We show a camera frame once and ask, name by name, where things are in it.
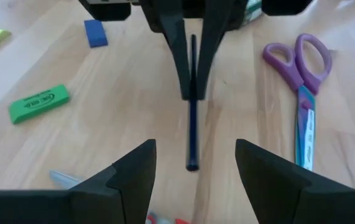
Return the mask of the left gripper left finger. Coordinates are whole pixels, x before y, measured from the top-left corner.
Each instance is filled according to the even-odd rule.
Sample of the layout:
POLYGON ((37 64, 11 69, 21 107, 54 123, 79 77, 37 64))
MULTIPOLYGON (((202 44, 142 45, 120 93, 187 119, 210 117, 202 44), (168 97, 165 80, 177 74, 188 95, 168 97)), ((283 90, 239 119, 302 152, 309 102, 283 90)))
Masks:
POLYGON ((155 170, 156 141, 148 139, 71 189, 74 222, 144 224, 155 170))

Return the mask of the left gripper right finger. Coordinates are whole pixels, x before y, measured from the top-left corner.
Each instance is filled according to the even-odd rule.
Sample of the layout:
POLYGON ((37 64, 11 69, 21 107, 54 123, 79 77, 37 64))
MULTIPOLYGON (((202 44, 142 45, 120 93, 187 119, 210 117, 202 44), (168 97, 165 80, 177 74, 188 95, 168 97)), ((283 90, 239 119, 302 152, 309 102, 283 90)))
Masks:
POLYGON ((349 192, 350 187, 302 168, 245 139, 236 140, 241 182, 259 223, 293 223, 301 192, 349 192))

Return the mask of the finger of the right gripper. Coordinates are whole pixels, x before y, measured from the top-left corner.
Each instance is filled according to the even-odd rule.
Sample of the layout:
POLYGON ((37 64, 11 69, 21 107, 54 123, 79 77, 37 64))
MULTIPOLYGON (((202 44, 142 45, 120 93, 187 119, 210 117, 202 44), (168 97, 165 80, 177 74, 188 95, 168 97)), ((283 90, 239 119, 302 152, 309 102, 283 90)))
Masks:
POLYGON ((182 0, 139 0, 139 3, 150 29, 163 33, 175 62, 181 96, 189 99, 190 69, 182 0))
POLYGON ((227 31, 238 29, 244 19, 247 0, 207 0, 201 34, 197 70, 197 97, 206 96, 208 77, 214 55, 227 31))

